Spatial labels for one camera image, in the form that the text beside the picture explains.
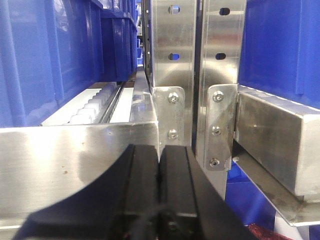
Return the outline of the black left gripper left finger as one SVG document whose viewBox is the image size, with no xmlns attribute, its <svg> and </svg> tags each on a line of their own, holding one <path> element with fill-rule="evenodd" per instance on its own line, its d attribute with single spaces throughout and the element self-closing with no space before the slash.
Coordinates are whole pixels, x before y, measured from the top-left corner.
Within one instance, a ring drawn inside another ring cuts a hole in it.
<svg viewBox="0 0 320 240">
<path fill-rule="evenodd" d="M 96 180 L 31 213 L 16 240 L 154 240 L 157 238 L 158 156 L 129 145 Z"/>
</svg>

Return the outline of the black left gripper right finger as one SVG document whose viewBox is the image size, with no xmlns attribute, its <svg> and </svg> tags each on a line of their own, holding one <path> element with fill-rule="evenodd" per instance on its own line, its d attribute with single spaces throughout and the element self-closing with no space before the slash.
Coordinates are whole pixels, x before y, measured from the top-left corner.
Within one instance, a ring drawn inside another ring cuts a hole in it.
<svg viewBox="0 0 320 240">
<path fill-rule="evenodd" d="M 212 186 L 190 147 L 167 145 L 160 158 L 161 240 L 253 240 Z"/>
</svg>

